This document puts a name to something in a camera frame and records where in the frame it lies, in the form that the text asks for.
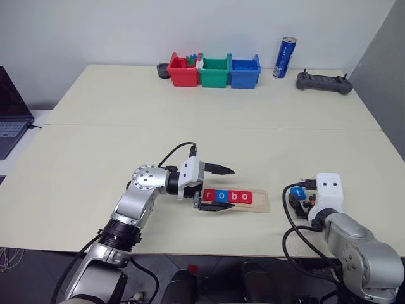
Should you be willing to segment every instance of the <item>laptop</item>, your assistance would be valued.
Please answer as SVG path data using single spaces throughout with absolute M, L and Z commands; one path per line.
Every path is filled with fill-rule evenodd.
M 0 160 L 4 160 L 34 121 L 30 110 L 0 66 Z

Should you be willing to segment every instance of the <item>white table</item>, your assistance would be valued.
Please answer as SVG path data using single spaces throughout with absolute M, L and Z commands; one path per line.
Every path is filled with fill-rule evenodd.
M 284 186 L 317 172 L 338 172 L 344 210 L 405 256 L 405 164 L 383 132 L 165 131 L 170 136 L 153 125 L 141 133 L 136 126 L 45 126 L 0 187 L 0 245 L 78 251 L 107 223 L 136 167 L 157 163 L 177 143 L 193 140 L 203 161 L 237 172 L 207 174 L 206 186 L 264 189 L 270 212 L 199 212 L 191 201 L 160 196 L 136 252 L 283 256 L 282 236 L 289 228 L 281 202 Z M 178 165 L 187 152 L 180 150 L 168 163 Z M 320 234 L 308 237 L 330 255 Z M 290 250 L 314 256 L 295 236 Z
M 34 125 L 42 127 L 51 110 L 31 110 L 32 116 L 34 116 Z M 24 133 L 23 137 L 18 141 L 11 150 L 10 154 L 6 157 L 5 160 L 0 160 L 0 175 L 7 175 L 11 169 L 15 166 L 18 159 L 28 145 L 32 142 L 35 135 L 39 132 L 39 128 L 28 129 Z
M 299 70 L 276 79 L 263 69 L 255 89 L 174 87 L 153 66 L 90 65 L 47 124 L 204 129 L 380 130 L 359 96 L 296 89 Z M 339 70 L 310 70 L 337 76 Z

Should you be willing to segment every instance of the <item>blue bin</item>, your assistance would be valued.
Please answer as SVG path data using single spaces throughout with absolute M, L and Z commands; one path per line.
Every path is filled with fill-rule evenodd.
M 261 73 L 259 56 L 252 60 L 230 58 L 230 86 L 232 89 L 254 89 Z

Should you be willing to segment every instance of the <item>can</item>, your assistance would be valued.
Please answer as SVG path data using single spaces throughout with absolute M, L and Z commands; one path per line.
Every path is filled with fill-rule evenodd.
M 274 67 L 273 76 L 276 78 L 284 78 L 287 73 L 287 68 L 292 56 L 292 52 L 297 44 L 297 39 L 293 37 L 284 37 L 281 41 L 280 50 L 278 51 L 278 57 L 276 65 Z

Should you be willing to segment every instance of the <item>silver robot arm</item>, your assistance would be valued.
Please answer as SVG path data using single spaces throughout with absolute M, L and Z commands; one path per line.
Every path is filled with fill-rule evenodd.
M 404 267 L 395 250 L 344 213 L 325 219 L 325 241 L 342 262 L 343 281 L 358 297 L 373 303 L 393 303 L 404 280 Z
M 330 252 L 342 263 L 343 283 L 361 299 L 393 303 L 404 280 L 404 267 L 395 250 L 343 213 L 339 174 L 316 175 L 317 198 L 308 213 L 313 227 L 321 227 Z
M 235 173 L 221 165 L 203 163 L 196 156 L 194 145 L 179 172 L 177 167 L 159 168 L 154 165 L 143 165 L 135 170 L 109 222 L 99 232 L 100 238 L 90 246 L 71 279 L 66 300 L 62 303 L 119 303 L 127 282 L 121 268 L 127 266 L 132 257 L 132 248 L 141 241 L 140 230 L 145 226 L 159 194 L 178 195 L 180 200 L 193 198 L 194 208 L 213 210 L 201 203 L 204 171 L 213 174 Z M 218 205 L 214 211 L 231 206 L 234 205 Z

